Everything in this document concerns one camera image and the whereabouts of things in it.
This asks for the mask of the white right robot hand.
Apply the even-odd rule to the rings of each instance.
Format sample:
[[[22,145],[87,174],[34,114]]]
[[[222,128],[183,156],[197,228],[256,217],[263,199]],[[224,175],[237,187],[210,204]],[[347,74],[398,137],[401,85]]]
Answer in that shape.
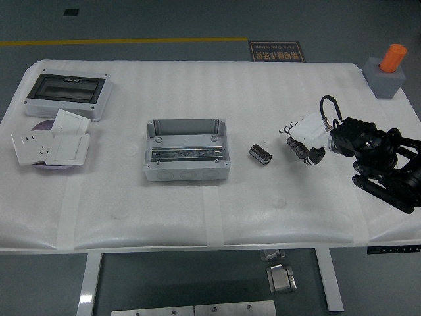
[[[287,144],[300,160],[307,165],[317,165],[326,151],[332,150],[330,130],[330,127],[326,130],[317,113],[312,113],[299,122],[285,126],[279,133],[288,136]]]

